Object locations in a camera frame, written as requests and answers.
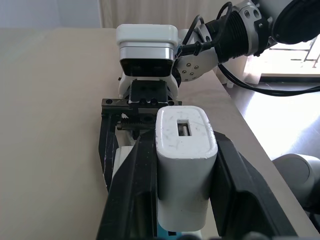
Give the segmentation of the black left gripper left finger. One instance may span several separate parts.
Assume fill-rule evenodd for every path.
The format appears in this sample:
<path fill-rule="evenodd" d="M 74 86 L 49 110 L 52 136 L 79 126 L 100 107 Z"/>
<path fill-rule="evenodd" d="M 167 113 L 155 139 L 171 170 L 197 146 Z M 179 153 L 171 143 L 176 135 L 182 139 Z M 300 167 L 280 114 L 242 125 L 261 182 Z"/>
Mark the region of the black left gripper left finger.
<path fill-rule="evenodd" d="M 157 153 L 149 130 L 113 176 L 96 240 L 152 240 L 157 225 Z"/>

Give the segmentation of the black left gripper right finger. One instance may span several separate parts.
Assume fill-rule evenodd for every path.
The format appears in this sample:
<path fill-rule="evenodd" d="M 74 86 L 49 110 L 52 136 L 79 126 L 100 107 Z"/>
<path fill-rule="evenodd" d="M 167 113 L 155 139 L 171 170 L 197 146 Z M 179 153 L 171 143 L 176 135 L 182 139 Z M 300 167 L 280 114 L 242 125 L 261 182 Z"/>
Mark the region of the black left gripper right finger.
<path fill-rule="evenodd" d="M 259 171 L 228 137 L 220 132 L 214 135 L 218 152 L 209 198 L 218 234 L 226 239 L 241 239 L 249 233 L 297 236 Z"/>

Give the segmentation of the silver robot body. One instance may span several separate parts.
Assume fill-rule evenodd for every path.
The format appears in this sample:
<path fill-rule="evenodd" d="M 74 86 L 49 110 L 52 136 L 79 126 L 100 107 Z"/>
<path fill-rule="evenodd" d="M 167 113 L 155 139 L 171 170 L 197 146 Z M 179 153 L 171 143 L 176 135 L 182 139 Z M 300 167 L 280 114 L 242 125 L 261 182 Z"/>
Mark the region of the silver robot body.
<path fill-rule="evenodd" d="M 273 159 L 272 163 L 301 207 L 320 215 L 320 158 L 289 153 Z"/>

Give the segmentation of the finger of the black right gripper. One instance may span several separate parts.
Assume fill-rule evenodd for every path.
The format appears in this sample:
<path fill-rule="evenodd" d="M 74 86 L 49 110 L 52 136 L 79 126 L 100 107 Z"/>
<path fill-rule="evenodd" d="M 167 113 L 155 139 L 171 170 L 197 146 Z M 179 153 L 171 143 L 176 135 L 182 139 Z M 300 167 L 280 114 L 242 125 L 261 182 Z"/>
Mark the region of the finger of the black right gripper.
<path fill-rule="evenodd" d="M 110 113 L 101 114 L 98 153 L 107 191 L 110 190 L 116 150 L 119 147 L 116 137 L 117 116 Z"/>

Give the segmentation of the white USB charger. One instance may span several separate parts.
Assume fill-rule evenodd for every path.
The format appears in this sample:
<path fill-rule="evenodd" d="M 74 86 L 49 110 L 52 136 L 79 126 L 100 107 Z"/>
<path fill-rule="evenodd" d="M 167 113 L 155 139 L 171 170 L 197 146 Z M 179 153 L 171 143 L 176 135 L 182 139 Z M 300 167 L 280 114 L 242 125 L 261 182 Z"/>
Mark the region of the white USB charger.
<path fill-rule="evenodd" d="M 169 232 L 195 232 L 206 223 L 218 145 L 205 111 L 166 106 L 156 116 L 157 219 Z"/>

